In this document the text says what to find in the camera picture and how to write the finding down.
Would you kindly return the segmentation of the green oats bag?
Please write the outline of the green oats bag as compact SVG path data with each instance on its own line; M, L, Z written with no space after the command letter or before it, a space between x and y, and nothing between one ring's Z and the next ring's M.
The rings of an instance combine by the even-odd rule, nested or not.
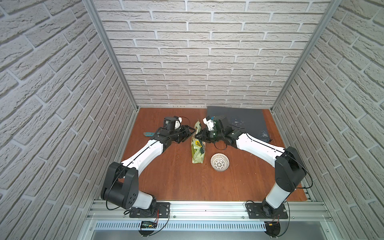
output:
M206 144L196 138L196 134L200 133L202 130L200 121L195 123L194 129L195 132L193 133L191 139L192 163L202 164L205 159Z

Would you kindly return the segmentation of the white lattice breakfast bowl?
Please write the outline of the white lattice breakfast bowl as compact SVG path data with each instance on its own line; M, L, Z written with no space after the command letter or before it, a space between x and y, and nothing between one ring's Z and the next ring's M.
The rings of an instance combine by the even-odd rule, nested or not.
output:
M226 155L221 153L214 154L211 157L210 163L213 169L216 170L217 172L224 172L230 166L229 158Z

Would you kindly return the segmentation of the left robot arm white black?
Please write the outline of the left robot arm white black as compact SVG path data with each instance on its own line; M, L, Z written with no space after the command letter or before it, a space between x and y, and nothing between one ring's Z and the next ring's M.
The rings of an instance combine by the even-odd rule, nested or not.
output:
M149 210L155 197L139 190L139 177L143 170L173 143L180 144L196 130L182 124L181 117L167 117L148 142L133 156L121 163L109 165L101 190L101 199L119 208Z

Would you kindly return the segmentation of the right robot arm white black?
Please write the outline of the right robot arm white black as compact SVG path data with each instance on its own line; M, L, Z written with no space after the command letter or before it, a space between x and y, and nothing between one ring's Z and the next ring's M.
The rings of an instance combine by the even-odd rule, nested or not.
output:
M255 137L225 120L206 120L206 128L197 133L196 138L205 143L224 142L227 146L246 151L270 164L275 169L275 183L263 200L268 210L278 209L293 193L308 171L295 148L282 148Z

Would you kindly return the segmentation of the left controller board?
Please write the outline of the left controller board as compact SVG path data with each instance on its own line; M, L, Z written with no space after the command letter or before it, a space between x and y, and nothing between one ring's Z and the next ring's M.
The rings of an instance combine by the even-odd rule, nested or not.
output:
M139 227L139 233L142 235L142 237L149 237L151 234L155 233L155 230L158 227L157 222L151 222L151 221L141 221L140 227Z

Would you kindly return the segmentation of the controller board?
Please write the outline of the controller board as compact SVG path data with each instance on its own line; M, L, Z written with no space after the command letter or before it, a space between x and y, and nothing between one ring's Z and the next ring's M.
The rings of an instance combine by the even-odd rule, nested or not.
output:
M277 238L281 232L281 224L279 222L265 222L265 233L270 238Z
M157 222L151 222L151 221L141 221L140 227L139 227L139 233L142 235L142 237L149 237L151 234L155 233L155 230L158 227Z

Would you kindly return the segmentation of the right controller board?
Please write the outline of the right controller board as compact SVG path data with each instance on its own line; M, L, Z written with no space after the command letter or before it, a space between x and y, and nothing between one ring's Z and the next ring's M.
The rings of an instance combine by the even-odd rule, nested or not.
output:
M281 232L281 224L279 222L265 222L265 233L270 238L277 238Z

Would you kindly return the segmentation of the teal handled tool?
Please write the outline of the teal handled tool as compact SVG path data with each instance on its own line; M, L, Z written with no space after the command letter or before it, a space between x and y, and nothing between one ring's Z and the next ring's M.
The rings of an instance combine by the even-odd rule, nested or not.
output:
M144 132L145 137L152 137L155 133L152 132Z

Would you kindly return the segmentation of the dark grey network switch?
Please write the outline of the dark grey network switch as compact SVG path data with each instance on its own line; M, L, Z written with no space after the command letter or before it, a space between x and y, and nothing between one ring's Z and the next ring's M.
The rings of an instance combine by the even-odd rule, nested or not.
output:
M225 116L232 128L247 132L266 143L272 141L262 110L209 106L207 114L210 117Z

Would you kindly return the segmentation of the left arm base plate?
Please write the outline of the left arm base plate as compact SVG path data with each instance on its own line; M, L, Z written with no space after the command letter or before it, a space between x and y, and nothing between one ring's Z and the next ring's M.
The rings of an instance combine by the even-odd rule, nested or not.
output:
M132 208L129 217L135 219L167 219L170 216L170 209L170 202L159 202L147 210Z

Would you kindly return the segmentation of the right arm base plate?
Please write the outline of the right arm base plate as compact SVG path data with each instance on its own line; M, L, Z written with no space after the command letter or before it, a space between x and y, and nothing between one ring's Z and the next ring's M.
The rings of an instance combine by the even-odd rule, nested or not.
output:
M245 203L246 211L248 213L249 219L283 219L286 220L289 218L288 211L286 210L284 204L281 204L277 209L269 206L267 203L255 203L255 202L246 202Z

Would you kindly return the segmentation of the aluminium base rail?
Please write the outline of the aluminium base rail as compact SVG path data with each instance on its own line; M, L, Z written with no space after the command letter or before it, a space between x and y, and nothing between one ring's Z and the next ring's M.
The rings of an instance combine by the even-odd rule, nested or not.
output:
M247 221L265 220L261 213L254 213L247 208L245 202L207 202L207 201L171 201L169 215L175 221ZM109 211L106 202L94 201L86 215L87 220L113 220L128 221L129 215L124 214L124 209ZM271 220L283 222L331 222L330 212L322 202L288 202L285 203L283 216L271 217Z

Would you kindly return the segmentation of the left aluminium frame post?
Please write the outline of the left aluminium frame post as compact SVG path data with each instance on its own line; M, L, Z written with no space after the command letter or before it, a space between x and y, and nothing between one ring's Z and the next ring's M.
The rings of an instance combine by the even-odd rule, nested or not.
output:
M140 107L137 105L137 103L134 99L134 96L133 96L133 94L129 88L128 81L125 78L122 67L119 63L117 55L116 55L114 48L112 46L112 43L108 37L107 31L104 28L103 22L99 16L99 13L98 13L97 8L94 4L94 1L84 0L83 2L84 2L84 5L87 9L87 12L88 12L91 20L95 26L95 29L96 29L96 31L97 31L100 39L101 39L101 42L102 42L103 46L105 47L106 53L107 53L108 57L110 58L112 66L114 67L116 74L117 74L123 88L125 89L125 92L128 96L130 103L133 106L134 110L136 112L138 112Z

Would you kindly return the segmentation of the aluminium frame post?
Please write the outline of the aluminium frame post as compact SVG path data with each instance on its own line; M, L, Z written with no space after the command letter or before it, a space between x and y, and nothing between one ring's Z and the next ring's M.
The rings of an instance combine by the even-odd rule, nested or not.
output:
M104 28L103 22L99 16L99 13L98 13L97 8L94 4L94 1L84 0L83 2L84 2L84 5L87 9L87 12L88 12L91 20L95 26L95 29L96 29L96 31L97 31L100 39L101 39L101 42L102 42L103 46L105 47L106 53L107 53L108 57L110 58L112 66L114 67L116 74L117 74L123 88L125 89L125 92L128 96L130 103L133 106L134 110L136 112L138 112L140 107L137 105L137 103L134 99L134 96L133 96L133 94L129 88L128 81L125 78L122 67L119 63L117 55L116 55L114 48L112 46L112 43L108 37L107 31Z
M323 34L323 31L328 26L329 22L331 21L332 17L334 16L336 10L342 3L342 0L333 0L330 1L328 4L323 16L321 17L319 23L317 24L313 34L311 35L309 41L307 42L306 46L303 49L302 54L300 55L297 63L295 64L293 70L291 71L289 77L287 78L284 86L282 87L279 95L277 96L277 99L275 100L273 106L270 108L270 111L274 113L279 106L280 102L282 101L282 98L284 97L285 93L288 91L288 88L292 84L293 80L295 79L296 75L298 74L299 70L301 69L303 63L307 60L310 53L312 52L313 48L316 46L317 42L319 41L321 35Z

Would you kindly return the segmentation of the right aluminium frame post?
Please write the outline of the right aluminium frame post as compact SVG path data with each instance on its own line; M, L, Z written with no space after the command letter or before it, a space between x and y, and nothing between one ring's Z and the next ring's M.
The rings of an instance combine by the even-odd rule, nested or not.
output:
M292 84L293 80L295 79L296 75L298 74L299 70L301 69L303 63L307 60L310 53L312 52L313 48L316 46L317 42L319 41L321 35L323 34L323 31L328 26L329 22L331 21L332 17L334 16L336 10L342 3L342 0L333 0L330 1L328 4L323 16L321 17L319 23L317 24L313 34L311 35L309 41L307 42L306 46L303 49L302 54L300 55L297 63L295 64L293 70L291 71L289 77L287 78L284 86L282 87L279 95L277 96L277 99L275 100L273 106L270 108L270 111L274 113L279 106L280 102L282 101L282 98L284 97L285 93L288 91L288 88Z

